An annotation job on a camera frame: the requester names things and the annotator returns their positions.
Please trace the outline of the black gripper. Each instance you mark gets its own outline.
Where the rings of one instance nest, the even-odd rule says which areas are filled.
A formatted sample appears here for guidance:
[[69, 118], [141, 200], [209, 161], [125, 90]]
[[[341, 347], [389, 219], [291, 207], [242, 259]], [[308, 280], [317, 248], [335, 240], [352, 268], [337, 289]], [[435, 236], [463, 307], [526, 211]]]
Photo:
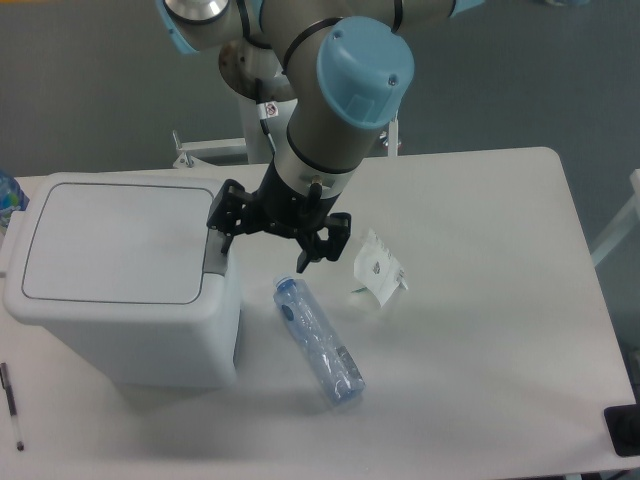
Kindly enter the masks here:
[[249, 193], [238, 181], [225, 180], [210, 208], [207, 227], [222, 239], [221, 253], [228, 253], [238, 235], [265, 232], [295, 238], [301, 248], [296, 272], [326, 259], [336, 262], [351, 236], [352, 216], [329, 212], [337, 196], [323, 197], [324, 181], [316, 176], [292, 189], [271, 162], [257, 191]]

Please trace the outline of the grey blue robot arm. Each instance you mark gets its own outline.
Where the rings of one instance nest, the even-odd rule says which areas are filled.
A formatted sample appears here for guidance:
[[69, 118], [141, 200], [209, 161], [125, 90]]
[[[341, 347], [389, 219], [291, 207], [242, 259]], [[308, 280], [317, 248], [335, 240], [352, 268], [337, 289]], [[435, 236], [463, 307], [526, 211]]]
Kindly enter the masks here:
[[293, 101], [259, 188], [227, 180], [207, 225], [228, 250], [257, 232], [295, 240], [297, 271], [337, 260], [351, 217], [333, 207], [414, 76], [404, 33], [472, 8], [469, 1], [161, 1], [176, 47], [236, 47], [235, 90]]

